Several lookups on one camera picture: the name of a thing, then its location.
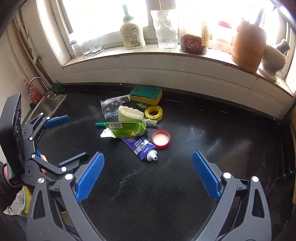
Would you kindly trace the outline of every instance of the plastic wrapper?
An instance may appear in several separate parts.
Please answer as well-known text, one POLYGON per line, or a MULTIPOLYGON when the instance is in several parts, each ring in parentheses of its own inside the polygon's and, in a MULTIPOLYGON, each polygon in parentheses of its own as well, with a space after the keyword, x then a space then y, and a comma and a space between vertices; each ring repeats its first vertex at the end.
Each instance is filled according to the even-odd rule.
POLYGON ((10 207, 4 211, 4 213, 8 215, 21 215, 22 211, 25 208, 25 193, 24 189, 22 189, 16 196, 10 207))

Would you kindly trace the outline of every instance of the stainless steel sink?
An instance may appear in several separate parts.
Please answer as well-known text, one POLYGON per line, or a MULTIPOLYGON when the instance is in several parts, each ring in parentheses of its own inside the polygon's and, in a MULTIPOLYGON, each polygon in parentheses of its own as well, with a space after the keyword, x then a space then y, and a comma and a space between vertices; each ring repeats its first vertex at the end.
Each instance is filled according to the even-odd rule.
POLYGON ((40 113, 44 113, 45 116, 51 117, 65 100, 67 95, 64 94, 53 94, 45 93, 43 98, 39 101, 29 118, 26 120, 26 124, 40 113))

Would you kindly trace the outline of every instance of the person's hand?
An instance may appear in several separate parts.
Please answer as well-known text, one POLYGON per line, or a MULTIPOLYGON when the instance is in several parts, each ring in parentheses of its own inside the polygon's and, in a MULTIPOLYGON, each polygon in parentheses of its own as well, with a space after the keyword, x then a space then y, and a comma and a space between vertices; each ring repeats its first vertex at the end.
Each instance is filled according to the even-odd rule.
MULTIPOLYGON (((45 155, 41 155, 41 158, 42 158, 44 161, 47 161, 45 155)), ((47 173, 47 171, 44 170, 43 168, 41 169, 41 171, 42 171, 42 173, 43 173, 44 175, 47 173)), ((9 185, 10 185, 11 187, 13 187, 13 188, 19 188, 19 187, 22 187, 22 186, 24 185, 23 183, 20 183, 20 184, 18 184, 18 185, 16 185, 16 186, 12 186, 12 185, 10 184, 10 182, 8 181, 7 166, 4 167, 4 177, 5 177, 6 181, 9 183, 9 185)))
MULTIPOLYGON (((46 156, 45 156, 45 155, 41 155, 41 158, 42 158, 44 161, 47 161, 47 162, 48 162, 48 160, 46 159, 46 156)), ((43 168, 41 169, 41 171, 43 172, 44 175, 47 173, 47 170, 44 170, 43 168)))

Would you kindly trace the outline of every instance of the glass jar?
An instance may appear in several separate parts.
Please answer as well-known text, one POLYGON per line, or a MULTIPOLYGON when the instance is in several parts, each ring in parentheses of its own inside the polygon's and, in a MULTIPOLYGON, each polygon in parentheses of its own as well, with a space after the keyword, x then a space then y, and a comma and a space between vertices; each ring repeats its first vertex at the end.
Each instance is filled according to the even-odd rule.
POLYGON ((214 49, 227 52, 232 39, 232 27, 230 23, 218 21, 213 33, 214 49))
POLYGON ((153 26, 158 46, 162 49, 174 49, 178 46, 177 10, 151 10, 153 26))
POLYGON ((72 40, 70 42, 70 44, 71 44, 71 47, 72 47, 77 59, 84 58, 84 53, 83 53, 83 50, 82 50, 80 44, 76 40, 72 40))
POLYGON ((71 45, 71 47, 73 49, 73 52, 76 55, 76 57, 78 59, 83 58, 84 57, 84 53, 83 53, 83 50, 82 50, 82 46, 76 40, 76 36, 75 36, 74 33, 69 34, 69 42, 70 42, 70 45, 71 45))
POLYGON ((187 24, 180 30, 181 50, 185 53, 204 55, 207 53, 209 43, 209 30, 206 21, 200 24, 187 24))

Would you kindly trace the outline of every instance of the window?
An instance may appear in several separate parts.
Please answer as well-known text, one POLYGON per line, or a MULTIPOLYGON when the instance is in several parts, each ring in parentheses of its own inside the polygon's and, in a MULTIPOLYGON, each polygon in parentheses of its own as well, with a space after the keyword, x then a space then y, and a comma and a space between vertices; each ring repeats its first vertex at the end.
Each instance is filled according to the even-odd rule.
POLYGON ((128 12, 143 27, 148 26, 145 0, 62 0, 75 33, 96 31, 99 36, 117 32, 122 25, 127 4, 128 12))
POLYGON ((129 14, 143 26, 147 43, 156 43, 150 10, 160 9, 159 0, 59 0, 59 4, 69 33, 75 32, 82 41, 92 32, 101 36, 104 48, 122 46, 119 28, 124 17, 122 4, 127 4, 129 14))
MULTIPOLYGON (((143 26, 147 44, 157 43, 151 10, 177 9, 180 31, 183 26, 185 28, 186 25, 194 26, 197 21, 206 20, 210 39, 215 33, 217 22, 227 22, 232 26, 232 39, 234 39, 241 19, 254 23, 263 7, 260 27, 267 33, 267 44, 276 45, 282 39, 286 39, 291 46, 291 50, 285 54, 287 64, 278 73, 283 79, 288 73, 294 55, 295 35, 270 0, 51 0, 50 2, 64 43, 72 57, 75 55, 67 38, 72 32, 87 38, 87 32, 95 31, 97 36, 101 36, 105 49, 123 45, 119 33, 124 17, 122 4, 127 4, 129 14, 143 26)), ((209 41, 209 48, 213 47, 213 42, 209 41)), ((231 53, 231 45, 223 51, 231 53)))

